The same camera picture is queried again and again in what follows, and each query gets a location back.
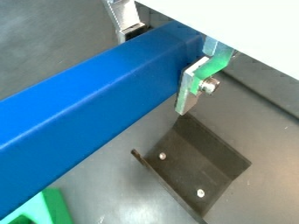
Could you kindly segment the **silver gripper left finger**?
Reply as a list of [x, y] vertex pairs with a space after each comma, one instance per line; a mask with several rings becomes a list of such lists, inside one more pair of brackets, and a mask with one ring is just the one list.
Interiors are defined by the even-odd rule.
[[140, 21], [134, 0], [101, 0], [106, 13], [116, 28], [117, 43], [122, 44], [129, 39], [142, 34], [146, 30]]

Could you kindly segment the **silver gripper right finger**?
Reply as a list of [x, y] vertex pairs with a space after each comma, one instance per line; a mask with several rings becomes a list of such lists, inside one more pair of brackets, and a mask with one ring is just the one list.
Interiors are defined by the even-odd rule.
[[227, 67], [233, 49], [211, 37], [201, 48], [204, 56], [181, 72], [174, 111], [182, 116], [195, 106], [201, 94], [211, 95], [220, 82], [212, 75]]

